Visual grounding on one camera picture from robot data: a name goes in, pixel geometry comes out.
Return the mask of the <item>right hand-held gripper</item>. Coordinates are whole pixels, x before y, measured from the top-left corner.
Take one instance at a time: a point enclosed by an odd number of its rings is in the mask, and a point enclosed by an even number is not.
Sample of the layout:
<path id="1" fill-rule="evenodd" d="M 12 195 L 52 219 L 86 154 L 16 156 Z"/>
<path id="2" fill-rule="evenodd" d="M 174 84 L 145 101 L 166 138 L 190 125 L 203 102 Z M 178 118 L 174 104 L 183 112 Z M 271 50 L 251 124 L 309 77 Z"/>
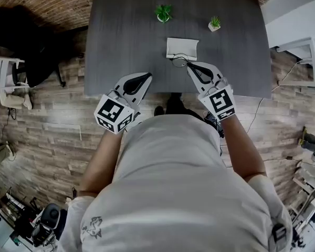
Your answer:
<path id="1" fill-rule="evenodd" d="M 191 62 L 187 64 L 187 72 L 200 93 L 199 101 L 217 121 L 235 114 L 233 89 L 216 66 L 206 62 Z"/>

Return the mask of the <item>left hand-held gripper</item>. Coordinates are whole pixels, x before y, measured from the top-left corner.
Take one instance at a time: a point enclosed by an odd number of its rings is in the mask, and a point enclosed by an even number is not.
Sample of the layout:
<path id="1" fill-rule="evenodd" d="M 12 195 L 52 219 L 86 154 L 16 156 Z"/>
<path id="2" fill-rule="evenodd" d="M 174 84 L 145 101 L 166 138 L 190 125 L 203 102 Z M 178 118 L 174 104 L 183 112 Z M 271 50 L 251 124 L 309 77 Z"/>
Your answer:
<path id="1" fill-rule="evenodd" d="M 114 89 L 102 95 L 94 111 L 97 124 L 114 134 L 122 132 L 140 115 L 139 104 L 151 82 L 149 72 L 123 76 Z"/>

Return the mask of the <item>thin wire eyeglasses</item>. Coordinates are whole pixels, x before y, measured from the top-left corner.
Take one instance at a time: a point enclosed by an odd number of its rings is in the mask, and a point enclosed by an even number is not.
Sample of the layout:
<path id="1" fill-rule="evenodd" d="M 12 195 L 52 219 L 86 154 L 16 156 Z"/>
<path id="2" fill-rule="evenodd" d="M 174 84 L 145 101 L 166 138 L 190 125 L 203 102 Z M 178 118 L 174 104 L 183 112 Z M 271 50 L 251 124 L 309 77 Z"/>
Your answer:
<path id="1" fill-rule="evenodd" d="M 176 68 L 183 68 L 187 66 L 188 63 L 191 62 L 188 55 L 184 53 L 174 54 L 172 58 L 169 58 L 169 60 L 172 62 L 172 65 Z"/>

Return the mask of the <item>white cloth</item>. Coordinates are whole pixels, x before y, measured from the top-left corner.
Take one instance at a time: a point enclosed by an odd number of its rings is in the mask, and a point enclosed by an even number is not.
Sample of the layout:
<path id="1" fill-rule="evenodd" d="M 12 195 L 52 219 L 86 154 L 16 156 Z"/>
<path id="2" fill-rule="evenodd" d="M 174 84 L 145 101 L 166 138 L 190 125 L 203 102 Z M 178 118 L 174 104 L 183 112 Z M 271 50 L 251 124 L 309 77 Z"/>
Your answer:
<path id="1" fill-rule="evenodd" d="M 197 61 L 198 43 L 199 40 L 169 37 L 166 42 L 166 58 L 183 57 Z"/>

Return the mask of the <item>person's right forearm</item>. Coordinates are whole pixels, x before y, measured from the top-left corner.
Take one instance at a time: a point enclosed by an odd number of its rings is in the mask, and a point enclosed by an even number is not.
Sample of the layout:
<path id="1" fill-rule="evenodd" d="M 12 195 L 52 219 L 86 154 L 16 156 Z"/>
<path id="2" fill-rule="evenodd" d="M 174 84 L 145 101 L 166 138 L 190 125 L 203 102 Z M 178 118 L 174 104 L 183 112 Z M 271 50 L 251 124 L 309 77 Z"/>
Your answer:
<path id="1" fill-rule="evenodd" d="M 266 176 L 263 159 L 237 116 L 232 115 L 220 124 L 234 172 L 246 182 L 257 175 Z"/>

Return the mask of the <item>person's left forearm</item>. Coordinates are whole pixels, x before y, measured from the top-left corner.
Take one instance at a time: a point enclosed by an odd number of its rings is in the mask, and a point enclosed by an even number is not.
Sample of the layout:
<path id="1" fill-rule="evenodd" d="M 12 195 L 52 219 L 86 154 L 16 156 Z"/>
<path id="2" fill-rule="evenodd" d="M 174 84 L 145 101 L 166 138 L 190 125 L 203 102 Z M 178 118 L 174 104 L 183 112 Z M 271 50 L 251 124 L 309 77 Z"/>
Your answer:
<path id="1" fill-rule="evenodd" d="M 97 197 L 111 184 L 120 152 L 123 133 L 106 131 L 82 176 L 78 196 Z"/>

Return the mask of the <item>person's right leg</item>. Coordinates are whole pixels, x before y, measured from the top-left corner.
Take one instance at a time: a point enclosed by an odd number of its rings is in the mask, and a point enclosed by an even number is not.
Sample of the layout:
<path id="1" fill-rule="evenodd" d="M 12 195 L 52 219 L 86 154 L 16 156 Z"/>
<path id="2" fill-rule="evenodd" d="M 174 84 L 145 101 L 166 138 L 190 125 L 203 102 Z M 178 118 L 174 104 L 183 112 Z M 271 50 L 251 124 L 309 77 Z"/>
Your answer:
<path id="1" fill-rule="evenodd" d="M 186 114 L 203 121 L 203 118 L 200 117 L 197 113 L 184 107 L 181 96 L 182 93 L 171 93 L 171 96 L 167 101 L 165 114 Z"/>

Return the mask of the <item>dark grey wooden table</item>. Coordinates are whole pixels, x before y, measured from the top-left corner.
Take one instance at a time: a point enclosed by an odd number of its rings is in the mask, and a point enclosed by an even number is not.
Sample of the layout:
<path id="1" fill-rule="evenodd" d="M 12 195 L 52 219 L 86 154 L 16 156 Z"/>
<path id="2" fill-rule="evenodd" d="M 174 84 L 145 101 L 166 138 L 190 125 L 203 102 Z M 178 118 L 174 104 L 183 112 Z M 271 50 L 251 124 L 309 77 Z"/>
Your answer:
<path id="1" fill-rule="evenodd" d="M 172 5 L 171 20 L 158 21 L 158 5 Z M 213 16 L 221 25 L 211 32 Z M 169 37 L 199 40 L 198 61 L 215 65 L 235 95 L 271 96 L 270 51 L 257 0 L 93 0 L 85 94 L 106 93 L 135 72 L 153 75 L 150 93 L 196 93 L 187 70 L 166 58 Z"/>

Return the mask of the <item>spiky plant angular white pot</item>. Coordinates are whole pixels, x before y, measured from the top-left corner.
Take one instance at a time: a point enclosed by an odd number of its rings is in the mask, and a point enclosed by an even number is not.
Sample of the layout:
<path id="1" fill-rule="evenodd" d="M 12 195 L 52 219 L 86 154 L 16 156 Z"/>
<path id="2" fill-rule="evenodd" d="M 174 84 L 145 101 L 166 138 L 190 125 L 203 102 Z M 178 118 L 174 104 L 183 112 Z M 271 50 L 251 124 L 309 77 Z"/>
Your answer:
<path id="1" fill-rule="evenodd" d="M 221 27 L 220 24 L 221 24 L 221 21 L 220 21 L 219 17 L 213 16 L 211 18 L 211 21 L 208 23 L 208 27 L 209 27 L 211 32 L 214 32 L 214 31 L 220 29 L 220 27 Z"/>

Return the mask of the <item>leafy plant round white pot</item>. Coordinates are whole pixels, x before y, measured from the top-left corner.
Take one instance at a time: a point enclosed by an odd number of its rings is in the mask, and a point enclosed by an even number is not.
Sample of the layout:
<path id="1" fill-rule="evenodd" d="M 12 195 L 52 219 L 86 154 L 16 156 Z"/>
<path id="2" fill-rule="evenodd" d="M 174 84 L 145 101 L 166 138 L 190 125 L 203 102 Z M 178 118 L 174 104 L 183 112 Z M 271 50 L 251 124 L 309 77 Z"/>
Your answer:
<path id="1" fill-rule="evenodd" d="M 171 16 L 172 5 L 158 5 L 155 9 L 155 14 L 158 21 L 166 23 L 172 19 Z"/>

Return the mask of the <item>person's white t-shirt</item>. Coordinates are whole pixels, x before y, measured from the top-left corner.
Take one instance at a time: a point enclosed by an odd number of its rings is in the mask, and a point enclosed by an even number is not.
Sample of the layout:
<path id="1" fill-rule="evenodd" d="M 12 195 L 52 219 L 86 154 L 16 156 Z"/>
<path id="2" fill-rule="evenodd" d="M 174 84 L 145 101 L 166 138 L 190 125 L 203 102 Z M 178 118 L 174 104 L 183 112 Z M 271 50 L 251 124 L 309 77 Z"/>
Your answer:
<path id="1" fill-rule="evenodd" d="M 57 252 L 289 252 L 292 222 L 272 181 L 246 182 L 219 144 L 191 115 L 141 122 L 122 137 L 111 184 L 70 202 Z M 287 230 L 279 249 L 277 223 Z"/>

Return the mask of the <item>black office chair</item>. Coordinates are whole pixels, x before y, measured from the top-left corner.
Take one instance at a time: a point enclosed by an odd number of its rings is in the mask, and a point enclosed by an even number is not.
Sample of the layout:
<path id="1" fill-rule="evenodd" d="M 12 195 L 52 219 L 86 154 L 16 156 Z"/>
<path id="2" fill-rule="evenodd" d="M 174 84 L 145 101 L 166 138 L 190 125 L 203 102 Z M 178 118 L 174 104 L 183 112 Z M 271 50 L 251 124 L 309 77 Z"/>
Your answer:
<path id="1" fill-rule="evenodd" d="M 28 85 L 32 88 L 55 73 L 62 87 L 59 64 L 62 61 L 81 55 L 75 48 L 74 34 L 55 34 L 48 27 L 34 23 L 23 6 L 0 7 L 0 47 L 13 52 L 16 58 L 24 60 L 24 66 L 13 70 L 13 80 L 25 73 Z"/>

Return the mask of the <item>white chair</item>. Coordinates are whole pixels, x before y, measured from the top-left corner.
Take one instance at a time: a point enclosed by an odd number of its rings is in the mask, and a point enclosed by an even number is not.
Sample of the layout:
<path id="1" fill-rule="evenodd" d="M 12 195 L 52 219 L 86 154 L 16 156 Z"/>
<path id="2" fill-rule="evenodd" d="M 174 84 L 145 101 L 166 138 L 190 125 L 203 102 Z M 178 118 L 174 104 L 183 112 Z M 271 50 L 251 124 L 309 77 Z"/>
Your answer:
<path id="1" fill-rule="evenodd" d="M 13 73 L 8 73 L 9 64 L 15 64 L 15 67 L 18 69 L 19 64 L 24 62 L 24 60 L 18 58 L 0 57 L 0 90 L 29 88 L 27 80 L 25 80 L 25 82 L 17 82 L 17 84 L 14 84 Z"/>

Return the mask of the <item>white metal frame rack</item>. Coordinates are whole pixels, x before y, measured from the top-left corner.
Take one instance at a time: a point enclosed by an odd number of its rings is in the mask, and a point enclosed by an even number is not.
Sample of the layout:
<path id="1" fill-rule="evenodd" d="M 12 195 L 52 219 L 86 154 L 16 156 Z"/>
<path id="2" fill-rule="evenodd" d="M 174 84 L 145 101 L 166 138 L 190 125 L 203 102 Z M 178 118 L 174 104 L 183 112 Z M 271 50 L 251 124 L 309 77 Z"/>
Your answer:
<path id="1" fill-rule="evenodd" d="M 298 193 L 288 211 L 297 234 L 301 234 L 315 214 L 315 165 L 298 162 L 293 182 L 298 186 Z"/>

